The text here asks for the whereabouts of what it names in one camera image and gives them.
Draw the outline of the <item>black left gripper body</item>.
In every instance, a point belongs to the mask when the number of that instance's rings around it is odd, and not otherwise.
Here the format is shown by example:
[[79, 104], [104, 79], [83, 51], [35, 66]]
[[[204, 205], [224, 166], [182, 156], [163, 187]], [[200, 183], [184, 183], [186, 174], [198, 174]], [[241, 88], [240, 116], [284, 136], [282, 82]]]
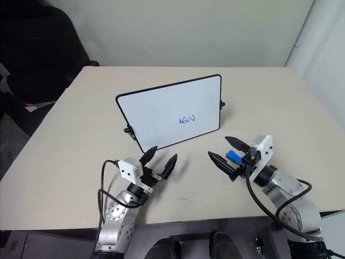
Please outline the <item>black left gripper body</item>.
[[140, 179], [144, 185], [153, 188], [157, 183], [163, 180], [163, 177], [159, 174], [153, 173], [151, 168], [143, 167], [143, 175], [140, 177]]

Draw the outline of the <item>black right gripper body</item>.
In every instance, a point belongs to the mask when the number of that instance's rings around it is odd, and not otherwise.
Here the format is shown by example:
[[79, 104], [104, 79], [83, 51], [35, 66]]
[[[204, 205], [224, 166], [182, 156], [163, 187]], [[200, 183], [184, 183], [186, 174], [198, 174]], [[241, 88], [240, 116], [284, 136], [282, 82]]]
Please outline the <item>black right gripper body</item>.
[[248, 168], [250, 168], [250, 175], [253, 173], [253, 170], [256, 168], [254, 164], [255, 159], [252, 157], [251, 152], [248, 151], [243, 156], [239, 156], [235, 151], [229, 151], [229, 160], [237, 165], [235, 172], [237, 176], [231, 176], [231, 180], [235, 181], [237, 177], [245, 178], [245, 174]]

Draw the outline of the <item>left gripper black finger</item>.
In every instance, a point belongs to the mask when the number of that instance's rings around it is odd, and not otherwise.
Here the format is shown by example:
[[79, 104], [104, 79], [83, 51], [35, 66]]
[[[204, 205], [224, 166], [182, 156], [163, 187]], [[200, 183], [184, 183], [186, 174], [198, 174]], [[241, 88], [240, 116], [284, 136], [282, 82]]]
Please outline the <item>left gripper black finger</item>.
[[170, 174], [172, 173], [172, 171], [175, 168], [176, 162], [177, 162], [177, 154], [174, 154], [166, 163], [164, 170], [161, 174], [161, 177], [164, 180], [167, 180], [169, 178]]
[[156, 151], [157, 151], [157, 146], [154, 146], [148, 149], [139, 160], [141, 165], [146, 165], [154, 157]]

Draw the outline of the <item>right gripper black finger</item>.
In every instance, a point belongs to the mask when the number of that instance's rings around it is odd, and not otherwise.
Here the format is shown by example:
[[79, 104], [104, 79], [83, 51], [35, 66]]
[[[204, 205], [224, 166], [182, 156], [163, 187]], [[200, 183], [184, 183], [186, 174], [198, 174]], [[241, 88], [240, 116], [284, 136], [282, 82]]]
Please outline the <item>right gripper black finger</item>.
[[216, 167], [224, 172], [227, 176], [237, 176], [235, 169], [230, 166], [223, 157], [211, 151], [208, 151], [208, 155]]
[[247, 153], [250, 150], [250, 146], [243, 141], [239, 140], [235, 137], [226, 136], [225, 139], [229, 142], [229, 144], [238, 151]]

